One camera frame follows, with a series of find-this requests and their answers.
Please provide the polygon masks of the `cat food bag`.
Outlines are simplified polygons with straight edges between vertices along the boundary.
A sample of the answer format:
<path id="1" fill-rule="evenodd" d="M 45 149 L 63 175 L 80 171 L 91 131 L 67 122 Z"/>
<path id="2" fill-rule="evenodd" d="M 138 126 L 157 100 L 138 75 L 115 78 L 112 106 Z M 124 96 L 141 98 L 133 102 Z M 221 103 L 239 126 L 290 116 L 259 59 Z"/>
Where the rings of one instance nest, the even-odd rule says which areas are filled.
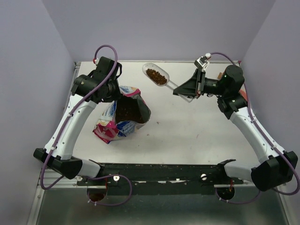
<path id="1" fill-rule="evenodd" d="M 143 127 L 151 116 L 138 88 L 120 86 L 121 98 L 100 115 L 93 134 L 106 144 L 125 138 Z"/>

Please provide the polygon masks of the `brown kibble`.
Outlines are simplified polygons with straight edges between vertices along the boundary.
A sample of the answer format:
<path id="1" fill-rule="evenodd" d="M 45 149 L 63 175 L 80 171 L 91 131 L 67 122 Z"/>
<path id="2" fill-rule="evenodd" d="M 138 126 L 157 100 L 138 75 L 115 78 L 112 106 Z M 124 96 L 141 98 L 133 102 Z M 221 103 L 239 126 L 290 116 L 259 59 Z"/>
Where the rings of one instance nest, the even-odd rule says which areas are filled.
<path id="1" fill-rule="evenodd" d="M 167 83 L 166 77 L 154 69 L 147 69 L 146 74 L 157 85 L 165 85 Z"/>

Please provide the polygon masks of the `clear plastic scoop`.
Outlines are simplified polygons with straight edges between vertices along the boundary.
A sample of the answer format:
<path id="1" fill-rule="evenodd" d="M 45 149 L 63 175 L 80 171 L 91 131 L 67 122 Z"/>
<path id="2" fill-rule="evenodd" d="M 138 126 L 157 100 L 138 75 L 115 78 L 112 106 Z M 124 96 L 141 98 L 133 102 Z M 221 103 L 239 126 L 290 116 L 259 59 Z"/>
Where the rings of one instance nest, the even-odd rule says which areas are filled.
<path id="1" fill-rule="evenodd" d="M 159 87 L 167 87 L 171 91 L 174 91 L 178 87 L 177 84 L 170 80 L 169 74 L 154 63 L 145 63 L 142 66 L 142 71 Z"/>

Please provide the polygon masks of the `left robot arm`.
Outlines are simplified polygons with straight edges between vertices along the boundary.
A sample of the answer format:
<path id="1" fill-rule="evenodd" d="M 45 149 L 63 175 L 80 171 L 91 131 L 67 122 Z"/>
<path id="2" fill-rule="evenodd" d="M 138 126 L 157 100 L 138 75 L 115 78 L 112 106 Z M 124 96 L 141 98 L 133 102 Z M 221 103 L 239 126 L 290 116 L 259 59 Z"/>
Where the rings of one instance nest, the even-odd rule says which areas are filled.
<path id="1" fill-rule="evenodd" d="M 118 77 L 122 65 L 101 57 L 96 69 L 74 80 L 71 96 L 59 126 L 43 148 L 35 149 L 33 156 L 47 167 L 68 179 L 86 176 L 93 185 L 103 182 L 100 165 L 73 156 L 77 138 L 91 112 L 98 103 L 120 99 Z"/>

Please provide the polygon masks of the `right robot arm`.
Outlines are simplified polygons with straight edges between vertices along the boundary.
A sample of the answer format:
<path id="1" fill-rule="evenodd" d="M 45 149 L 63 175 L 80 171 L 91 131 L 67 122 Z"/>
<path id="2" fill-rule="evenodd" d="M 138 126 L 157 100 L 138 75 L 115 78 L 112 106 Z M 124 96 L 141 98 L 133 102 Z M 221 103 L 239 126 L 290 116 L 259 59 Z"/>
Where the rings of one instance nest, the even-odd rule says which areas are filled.
<path id="1" fill-rule="evenodd" d="M 173 90 L 173 94 L 190 99 L 204 94 L 217 96 L 220 111 L 244 135 L 259 161 L 259 165 L 239 165 L 229 160 L 216 171 L 217 181 L 225 184 L 232 178 L 239 178 L 253 182 L 260 191 L 267 191 L 295 177 L 298 157 L 271 138 L 253 115 L 250 104 L 240 94 L 244 81 L 243 71 L 236 65 L 227 66 L 219 80 L 207 78 L 205 69 L 198 67 L 188 81 Z"/>

